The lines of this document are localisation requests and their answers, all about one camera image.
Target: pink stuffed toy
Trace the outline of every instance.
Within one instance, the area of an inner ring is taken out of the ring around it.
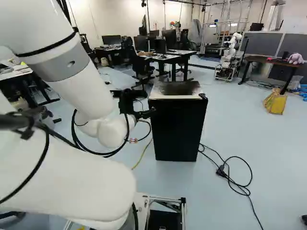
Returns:
[[[304,63],[304,59],[303,59],[302,55],[296,53],[296,54],[292,54],[292,55],[288,58],[288,62],[289,62],[290,64],[293,64],[293,65],[303,64],[303,63]]]

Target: yellow bag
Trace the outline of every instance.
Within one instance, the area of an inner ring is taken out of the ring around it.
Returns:
[[[287,95],[280,95],[280,89],[273,88],[273,92],[263,101],[264,107],[271,114],[283,114]]]

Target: desk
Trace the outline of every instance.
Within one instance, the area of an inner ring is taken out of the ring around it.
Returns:
[[[188,80],[188,65],[189,65],[189,59],[192,55],[197,54],[197,51],[193,50],[179,50],[175,49],[175,52],[171,51],[166,51],[167,54],[172,54],[172,55],[179,55],[181,56],[182,62],[184,64],[184,72],[183,72],[183,81]]]
[[[41,79],[27,65],[17,65],[12,68],[14,69],[12,72],[0,74],[0,81],[4,84],[7,83],[15,85],[22,97],[27,101],[30,108],[36,108],[39,105],[46,105],[60,100],[60,98],[52,100],[49,98]],[[35,99],[32,97],[29,87],[26,84],[26,79],[28,77],[32,77],[33,81],[37,85],[37,88],[46,99],[45,102],[37,104]]]
[[[267,60],[267,57],[263,57],[263,56],[247,56],[245,58],[245,60],[248,62],[246,67],[245,67],[245,70],[244,70],[244,73],[243,73],[243,76],[242,76],[242,80],[238,83],[238,85],[241,85],[243,84],[244,82],[246,82],[246,74],[248,72],[248,69],[249,69],[249,66],[252,62],[260,62],[260,63],[270,63],[270,64],[274,64],[274,65],[280,65],[280,66],[288,66],[288,67],[291,67],[292,68],[292,71],[290,73],[290,77],[288,78],[288,80],[286,81],[283,89],[281,90],[280,94],[283,95],[293,77],[293,75],[295,74],[297,68],[303,66],[302,64],[300,65],[293,65],[293,64],[290,64],[290,63],[287,63],[287,62],[280,62],[280,61],[276,61],[276,60],[273,60],[273,61],[268,61]]]
[[[181,56],[179,55],[171,55],[166,54],[165,58],[161,56],[150,56],[150,55],[143,55],[143,58],[151,58],[152,61],[156,61],[159,64],[159,74],[164,74],[164,64],[171,64],[172,65],[172,81],[176,81],[176,63],[181,62]]]
[[[122,52],[121,47],[115,47],[115,48],[95,48],[96,57],[98,58],[99,62],[101,58],[106,58],[107,62],[109,63],[109,66],[113,66],[112,59],[114,59],[115,54],[119,54]]]

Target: white robotic arm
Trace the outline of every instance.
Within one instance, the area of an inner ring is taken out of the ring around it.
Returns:
[[[10,48],[62,98],[78,109],[75,123],[108,147],[122,143],[123,115],[107,119],[114,108],[104,81],[55,0],[10,0],[0,8],[0,44]],[[0,112],[12,111],[0,94]],[[128,115],[129,127],[135,118]],[[28,140],[0,132],[0,199],[33,170],[44,149],[45,133]],[[72,148],[50,137],[47,155],[28,184],[0,206],[9,210],[63,216],[102,230],[125,221],[136,191],[124,165]]]
[[[229,42],[224,42],[229,45],[228,49],[224,50],[224,60],[230,61],[231,57],[233,57],[236,54],[235,45],[238,40],[242,38],[241,34],[238,34],[237,32],[233,34]]]

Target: yellow cord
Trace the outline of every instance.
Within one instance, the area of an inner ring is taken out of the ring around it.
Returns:
[[[150,145],[150,143],[152,142],[152,140],[153,140],[153,139],[151,139],[151,140],[149,141],[149,143],[145,146],[145,148],[144,148],[144,150],[143,150],[143,152],[142,152],[142,154],[141,154],[141,156],[140,156],[138,162],[136,162],[136,164],[131,168],[131,170],[134,170],[134,169],[139,165],[139,163],[141,162],[141,160],[142,160],[142,158],[143,158],[143,156],[144,156],[144,154],[145,154],[145,152],[146,152],[146,149],[148,148],[148,146]]]

